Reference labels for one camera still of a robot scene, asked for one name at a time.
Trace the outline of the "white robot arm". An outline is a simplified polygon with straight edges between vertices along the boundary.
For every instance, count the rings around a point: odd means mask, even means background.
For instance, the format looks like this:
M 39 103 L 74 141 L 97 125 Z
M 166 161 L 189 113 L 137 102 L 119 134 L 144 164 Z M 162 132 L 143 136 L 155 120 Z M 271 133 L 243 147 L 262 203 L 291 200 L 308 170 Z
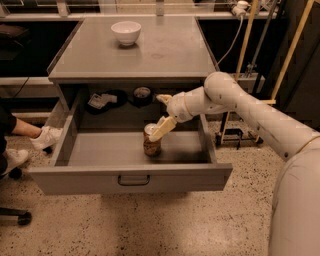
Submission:
M 286 162 L 273 193 L 268 256 L 320 256 L 320 133 L 245 92 L 232 76 L 213 72 L 204 85 L 160 94 L 166 117 L 157 141 L 200 114 L 237 113 Z

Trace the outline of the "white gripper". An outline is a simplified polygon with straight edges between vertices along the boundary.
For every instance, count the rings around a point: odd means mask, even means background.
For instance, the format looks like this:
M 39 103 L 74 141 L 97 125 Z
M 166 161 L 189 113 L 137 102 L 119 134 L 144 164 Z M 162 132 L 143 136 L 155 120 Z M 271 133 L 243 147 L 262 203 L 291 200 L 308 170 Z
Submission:
M 162 116 L 159 119 L 152 133 L 149 135 L 151 142 L 160 140 L 164 135 L 172 131 L 176 127 L 177 122 L 184 123 L 193 118 L 185 102 L 185 92 L 173 96 L 169 94 L 158 94 L 156 99 L 166 104 L 166 111 L 170 116 Z

